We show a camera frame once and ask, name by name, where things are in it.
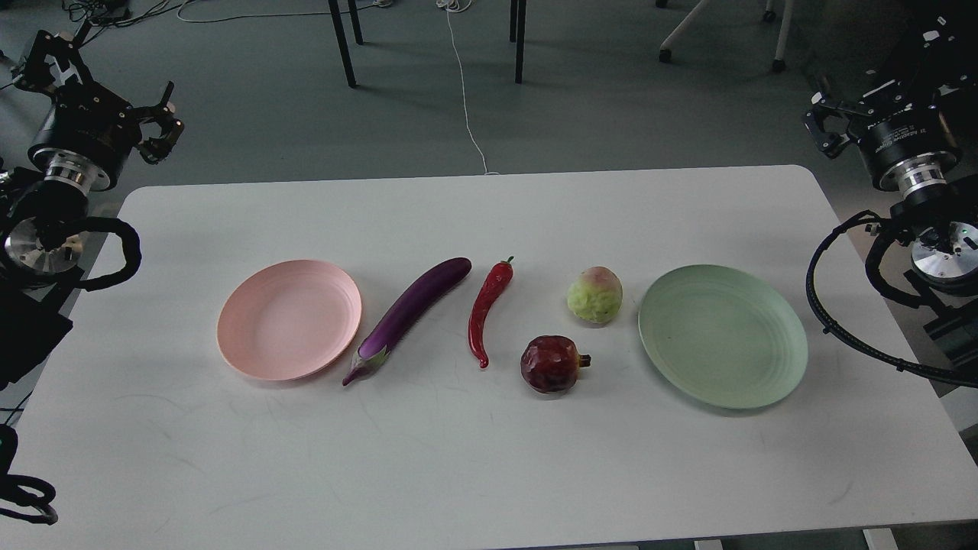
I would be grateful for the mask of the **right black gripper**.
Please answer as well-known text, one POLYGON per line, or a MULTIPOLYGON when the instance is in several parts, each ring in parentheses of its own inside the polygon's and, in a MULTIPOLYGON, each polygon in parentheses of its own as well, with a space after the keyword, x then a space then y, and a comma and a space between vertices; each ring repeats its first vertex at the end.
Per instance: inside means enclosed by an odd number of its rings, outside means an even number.
POLYGON ((902 172, 931 164, 946 173, 963 157, 936 99, 893 105, 843 99, 832 95, 828 77, 818 74, 811 104, 804 125, 814 145, 828 159, 836 159, 846 146, 856 144, 876 190, 902 192, 907 188, 902 172), (848 123, 865 118, 853 123, 865 129, 828 130, 825 122, 831 116, 848 123))

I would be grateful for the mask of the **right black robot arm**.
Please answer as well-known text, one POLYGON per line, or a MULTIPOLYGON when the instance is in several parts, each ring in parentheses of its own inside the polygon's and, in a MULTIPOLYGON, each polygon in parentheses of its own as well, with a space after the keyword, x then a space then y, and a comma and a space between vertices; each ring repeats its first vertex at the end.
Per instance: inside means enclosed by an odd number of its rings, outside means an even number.
POLYGON ((803 118, 828 159, 846 146, 858 147, 871 185, 900 195, 889 215, 863 210, 836 226, 814 251, 805 293, 822 331, 898 371, 959 387, 977 384, 976 177, 947 178, 963 153, 939 103, 973 84, 969 76, 892 79, 855 100, 835 99, 821 89, 803 118), (865 259, 867 281, 892 303, 932 310, 925 333, 949 367, 880 351, 846 330, 822 304, 816 289, 818 262, 838 238, 859 226, 874 237, 865 259))

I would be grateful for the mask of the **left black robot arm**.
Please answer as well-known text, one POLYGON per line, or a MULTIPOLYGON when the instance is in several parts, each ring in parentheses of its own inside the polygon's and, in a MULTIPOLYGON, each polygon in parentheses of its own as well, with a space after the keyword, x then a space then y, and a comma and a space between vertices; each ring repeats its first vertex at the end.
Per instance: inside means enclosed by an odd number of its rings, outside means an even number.
POLYGON ((138 233, 115 217, 90 215, 89 195, 118 184, 129 154, 160 163, 184 129, 171 104, 174 84, 160 101, 134 107, 100 83, 70 77, 62 84, 15 87, 48 97, 52 106, 29 150, 32 170, 2 174, 2 386, 42 365, 69 334, 62 314, 76 291, 101 291, 130 280, 142 264, 138 233), (125 264, 85 278, 83 235, 119 239, 125 264))

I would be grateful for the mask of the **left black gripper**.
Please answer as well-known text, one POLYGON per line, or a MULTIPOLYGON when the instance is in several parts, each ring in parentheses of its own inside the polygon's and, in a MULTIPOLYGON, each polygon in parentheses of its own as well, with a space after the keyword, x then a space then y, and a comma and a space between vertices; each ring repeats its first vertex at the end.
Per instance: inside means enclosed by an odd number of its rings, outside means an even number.
POLYGON ((175 83, 168 82, 156 104, 138 108, 140 123, 160 128, 160 135, 142 139, 138 123, 128 117, 129 101, 97 82, 67 83, 53 94, 52 107, 29 147, 29 160, 45 170, 55 152, 76 154, 105 174, 95 190, 112 190, 136 143, 143 161, 153 165, 176 146, 185 125, 171 102, 174 89, 175 83))

